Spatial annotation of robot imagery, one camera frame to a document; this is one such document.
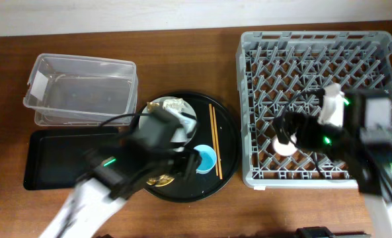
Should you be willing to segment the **light blue plastic cup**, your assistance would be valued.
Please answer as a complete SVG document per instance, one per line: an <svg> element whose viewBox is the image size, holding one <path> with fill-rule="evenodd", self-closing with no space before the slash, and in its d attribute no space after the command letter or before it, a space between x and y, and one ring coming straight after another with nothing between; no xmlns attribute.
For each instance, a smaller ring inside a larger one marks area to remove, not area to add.
<svg viewBox="0 0 392 238"><path fill-rule="evenodd" d="M209 173L215 167L217 161L214 149L208 145L197 145L194 149L202 158L202 162L196 169L196 172L201 175Z"/></svg>

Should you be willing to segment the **pink plastic cup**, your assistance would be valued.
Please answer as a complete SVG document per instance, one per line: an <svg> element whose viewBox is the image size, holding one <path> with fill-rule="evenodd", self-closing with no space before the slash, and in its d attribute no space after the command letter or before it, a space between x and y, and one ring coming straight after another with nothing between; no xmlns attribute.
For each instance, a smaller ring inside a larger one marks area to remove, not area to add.
<svg viewBox="0 0 392 238"><path fill-rule="evenodd" d="M292 142L280 143L277 136L272 138L272 148L282 157L289 157L297 151L297 147Z"/></svg>

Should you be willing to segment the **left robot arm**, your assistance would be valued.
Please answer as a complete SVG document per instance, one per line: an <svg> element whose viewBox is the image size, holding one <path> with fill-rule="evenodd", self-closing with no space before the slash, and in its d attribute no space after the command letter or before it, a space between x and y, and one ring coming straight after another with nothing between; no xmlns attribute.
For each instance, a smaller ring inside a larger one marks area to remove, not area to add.
<svg viewBox="0 0 392 238"><path fill-rule="evenodd" d="M120 132L84 153L90 171L81 175L42 237L92 237L149 180L162 175L192 178L201 163L198 151L174 142L194 135L195 116L156 108L141 128Z"/></svg>

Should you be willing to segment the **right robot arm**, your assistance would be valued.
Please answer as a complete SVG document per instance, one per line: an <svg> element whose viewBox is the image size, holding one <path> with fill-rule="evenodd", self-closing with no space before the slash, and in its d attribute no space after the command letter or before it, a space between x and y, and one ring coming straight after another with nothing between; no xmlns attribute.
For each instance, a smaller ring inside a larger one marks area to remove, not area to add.
<svg viewBox="0 0 392 238"><path fill-rule="evenodd" d="M278 143L347 164L363 194L378 237L392 237L392 96L379 89L311 92L318 116L290 112L273 119Z"/></svg>

